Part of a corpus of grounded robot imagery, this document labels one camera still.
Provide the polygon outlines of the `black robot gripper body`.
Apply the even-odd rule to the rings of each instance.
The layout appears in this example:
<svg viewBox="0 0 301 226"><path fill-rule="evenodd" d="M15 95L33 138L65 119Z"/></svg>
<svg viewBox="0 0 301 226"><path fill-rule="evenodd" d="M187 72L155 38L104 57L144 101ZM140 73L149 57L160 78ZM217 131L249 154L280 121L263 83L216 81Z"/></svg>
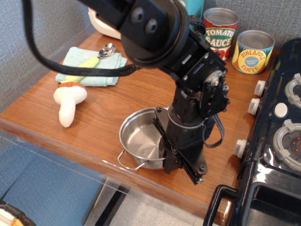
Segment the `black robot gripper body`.
<svg viewBox="0 0 301 226"><path fill-rule="evenodd" d="M166 137L169 152L178 152L183 159L183 169L192 180L199 185L204 180L208 168L203 152L203 122L189 124L182 122L173 109L155 108L153 124L161 134Z"/></svg>

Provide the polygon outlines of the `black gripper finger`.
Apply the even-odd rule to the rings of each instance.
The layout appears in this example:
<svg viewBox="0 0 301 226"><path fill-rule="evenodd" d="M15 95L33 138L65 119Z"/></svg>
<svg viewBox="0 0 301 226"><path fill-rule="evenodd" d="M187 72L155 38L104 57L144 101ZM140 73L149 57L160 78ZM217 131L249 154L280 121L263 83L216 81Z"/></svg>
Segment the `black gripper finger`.
<svg viewBox="0 0 301 226"><path fill-rule="evenodd" d="M181 168L183 168L182 156L178 152L167 152L164 160L164 172L170 174Z"/></svg>
<svg viewBox="0 0 301 226"><path fill-rule="evenodd" d="M159 151L159 157L166 159L168 156L169 152L169 145L166 137L161 137L159 146L158 146L158 151Z"/></svg>

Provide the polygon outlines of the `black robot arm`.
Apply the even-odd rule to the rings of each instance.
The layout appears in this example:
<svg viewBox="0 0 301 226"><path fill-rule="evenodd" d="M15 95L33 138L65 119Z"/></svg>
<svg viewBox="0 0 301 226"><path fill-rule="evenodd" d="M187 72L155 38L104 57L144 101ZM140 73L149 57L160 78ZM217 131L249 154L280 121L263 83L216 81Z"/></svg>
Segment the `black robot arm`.
<svg viewBox="0 0 301 226"><path fill-rule="evenodd" d="M229 104L225 62L190 29L177 0L86 0L97 18L120 32L128 58L140 68L158 68L176 83L174 100L157 107L164 171L184 168L194 184L207 173L203 154L213 126L224 132L219 113Z"/></svg>

